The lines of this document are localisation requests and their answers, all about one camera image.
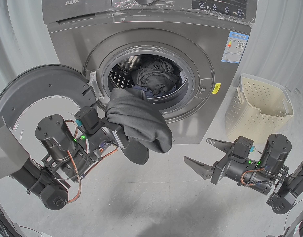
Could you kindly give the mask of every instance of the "cable connector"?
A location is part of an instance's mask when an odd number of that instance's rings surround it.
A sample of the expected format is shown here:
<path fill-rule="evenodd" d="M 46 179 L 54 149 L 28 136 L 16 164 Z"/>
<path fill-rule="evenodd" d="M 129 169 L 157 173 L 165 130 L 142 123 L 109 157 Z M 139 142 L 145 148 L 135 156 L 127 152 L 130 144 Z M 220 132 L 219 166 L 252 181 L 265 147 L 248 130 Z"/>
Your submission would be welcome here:
<path fill-rule="evenodd" d="M 77 124 L 77 126 L 82 126 L 82 122 L 78 119 L 76 119 L 75 123 Z"/>

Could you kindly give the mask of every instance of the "control panel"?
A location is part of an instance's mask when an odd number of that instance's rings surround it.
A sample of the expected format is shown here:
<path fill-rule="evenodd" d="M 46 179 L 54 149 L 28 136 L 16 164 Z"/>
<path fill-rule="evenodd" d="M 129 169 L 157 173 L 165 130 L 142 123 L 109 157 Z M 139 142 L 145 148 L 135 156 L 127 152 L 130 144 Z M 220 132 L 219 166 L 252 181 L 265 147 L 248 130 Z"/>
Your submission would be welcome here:
<path fill-rule="evenodd" d="M 247 0 L 192 0 L 192 8 L 246 19 Z"/>

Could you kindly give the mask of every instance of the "cable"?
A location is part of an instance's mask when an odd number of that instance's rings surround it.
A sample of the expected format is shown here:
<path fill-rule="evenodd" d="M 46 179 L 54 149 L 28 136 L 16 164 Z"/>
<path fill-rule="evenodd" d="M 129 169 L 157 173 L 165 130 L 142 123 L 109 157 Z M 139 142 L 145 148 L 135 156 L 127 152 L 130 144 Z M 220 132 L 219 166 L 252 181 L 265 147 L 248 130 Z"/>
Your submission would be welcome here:
<path fill-rule="evenodd" d="M 83 178 L 85 178 L 85 176 L 95 167 L 95 166 L 97 166 L 98 164 L 99 164 L 99 162 L 101 162 L 104 158 L 106 158 L 106 157 L 108 157 L 108 156 L 110 156 L 111 154 L 114 154 L 115 152 L 117 152 L 118 151 L 118 147 L 117 147 L 117 145 L 115 145 L 115 144 L 111 144 L 112 146 L 114 146 L 115 147 L 115 149 L 112 151 L 112 152 L 110 152 L 110 153 L 108 153 L 108 154 L 106 154 L 105 156 L 103 156 L 102 157 L 102 159 L 100 160 L 100 161 L 98 161 L 97 163 L 95 163 L 86 173 L 84 173 L 83 175 L 82 175 L 82 179 Z"/>
<path fill-rule="evenodd" d="M 34 230 L 34 229 L 32 229 L 32 228 L 24 227 L 24 226 L 19 226 L 19 227 L 22 227 L 22 228 L 26 228 L 26 229 L 30 229 L 30 230 L 32 230 L 32 231 L 35 231 L 35 232 L 37 232 L 38 234 L 40 234 L 42 237 L 44 237 L 43 234 L 41 234 L 39 231 L 36 231 L 36 230 Z"/>
<path fill-rule="evenodd" d="M 265 170 L 265 167 L 264 168 L 258 168 L 258 169 L 251 169 L 251 170 L 247 170 L 245 171 L 244 173 L 242 173 L 241 177 L 240 177 L 240 182 L 242 183 L 242 185 L 244 186 L 254 186 L 254 185 L 257 185 L 257 184 L 262 184 L 263 182 L 256 182 L 256 183 L 249 183 L 249 184 L 246 184 L 244 182 L 244 175 L 246 173 L 249 173 L 249 172 L 259 172 L 259 171 L 262 171 L 262 170 Z"/>
<path fill-rule="evenodd" d="M 86 145 L 87 145 L 87 160 L 86 160 L 86 163 L 85 163 L 85 165 L 84 165 L 82 171 L 80 171 L 79 173 L 83 173 L 83 172 L 88 168 L 87 164 L 88 164 L 89 156 L 90 156 L 90 154 L 89 154 L 90 149 L 89 149 L 89 141 L 88 141 L 88 139 L 86 139 Z M 79 175 L 79 173 L 77 173 L 76 175 L 74 175 L 74 176 L 72 176 L 72 177 L 65 178 L 65 179 L 59 179 L 59 178 L 55 178 L 55 177 L 54 177 L 54 179 L 56 179 L 56 180 L 58 180 L 58 181 L 67 181 L 67 180 L 71 180 L 71 179 L 77 177 L 77 176 Z"/>
<path fill-rule="evenodd" d="M 298 201 L 296 204 L 294 204 L 294 205 L 292 206 L 292 208 L 289 210 L 288 215 L 289 215 L 290 211 L 293 209 L 293 207 L 296 206 L 299 202 L 302 202 L 302 201 L 303 201 L 303 199 L 300 200 L 300 201 Z M 286 220 L 288 219 L 288 215 L 286 216 L 286 219 L 285 219 L 284 229 L 283 229 L 283 235 L 284 235 L 284 232 L 285 232 L 285 225 L 286 225 Z"/>
<path fill-rule="evenodd" d="M 75 161 L 74 161 L 72 155 L 70 154 L 70 152 L 69 152 L 68 150 L 67 150 L 67 153 L 68 153 L 68 155 L 69 155 L 69 157 L 70 157 L 70 160 L 71 160 L 72 163 L 73 163 L 75 172 L 76 172 L 77 175 L 78 175 L 78 176 L 77 176 L 77 179 L 78 179 L 78 183 L 79 183 L 79 188 L 78 188 L 78 193 L 77 193 L 77 195 L 76 195 L 73 199 L 68 200 L 68 202 L 67 202 L 67 203 L 73 203 L 73 202 L 75 202 L 77 199 L 79 199 L 79 197 L 80 197 L 80 195 L 81 195 L 81 180 L 80 180 L 80 176 L 79 176 L 79 173 L 78 173 L 77 166 L 76 166 L 76 164 L 75 164 Z"/>
<path fill-rule="evenodd" d="M 65 120 L 65 123 L 67 123 L 67 122 L 75 123 L 75 121 L 73 121 L 73 120 L 71 120 L 71 119 Z M 78 135 L 78 127 L 75 128 L 74 138 L 77 138 L 77 135 Z"/>
<path fill-rule="evenodd" d="M 296 177 L 302 177 L 303 175 L 301 175 L 301 176 L 290 176 L 289 173 L 288 173 L 288 176 L 291 177 L 291 178 L 296 178 Z"/>
<path fill-rule="evenodd" d="M 35 160 L 32 160 L 32 161 L 35 162 L 35 164 L 37 164 L 37 165 L 39 166 L 40 172 L 41 172 L 41 173 L 40 173 L 39 178 L 38 178 L 37 181 L 35 182 L 35 184 L 33 184 L 31 188 L 29 188 L 28 190 L 26 190 L 26 193 L 27 193 L 28 195 L 31 194 L 31 191 L 32 191 L 32 190 L 35 188 L 35 186 L 42 180 L 42 167 L 41 167 L 41 165 L 38 164 Z"/>
<path fill-rule="evenodd" d="M 301 176 L 290 176 L 289 174 L 288 174 L 288 176 L 291 177 L 291 178 L 303 177 L 303 175 L 301 175 Z"/>

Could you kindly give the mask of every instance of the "laundry basket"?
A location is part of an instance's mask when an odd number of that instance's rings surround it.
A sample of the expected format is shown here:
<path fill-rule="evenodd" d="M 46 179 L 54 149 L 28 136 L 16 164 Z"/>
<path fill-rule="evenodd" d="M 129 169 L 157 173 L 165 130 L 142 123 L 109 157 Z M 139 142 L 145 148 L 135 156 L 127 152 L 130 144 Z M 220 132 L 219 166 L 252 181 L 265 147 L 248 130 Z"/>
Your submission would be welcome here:
<path fill-rule="evenodd" d="M 284 87 L 242 74 L 226 112 L 226 133 L 231 140 L 245 136 L 255 143 L 264 143 L 293 116 L 294 110 Z"/>

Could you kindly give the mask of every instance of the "dark gray garment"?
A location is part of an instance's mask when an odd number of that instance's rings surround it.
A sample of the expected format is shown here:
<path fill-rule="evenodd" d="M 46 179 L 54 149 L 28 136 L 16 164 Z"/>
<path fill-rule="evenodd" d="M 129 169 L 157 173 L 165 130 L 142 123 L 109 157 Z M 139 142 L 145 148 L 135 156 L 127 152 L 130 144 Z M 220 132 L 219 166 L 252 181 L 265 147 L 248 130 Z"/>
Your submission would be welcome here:
<path fill-rule="evenodd" d="M 171 130 L 142 90 L 113 89 L 105 116 L 107 121 L 122 125 L 126 136 L 150 150 L 166 153 L 172 147 Z"/>
<path fill-rule="evenodd" d="M 178 80 L 172 65 L 158 57 L 144 60 L 131 76 L 135 85 L 147 87 L 154 95 L 171 90 Z"/>

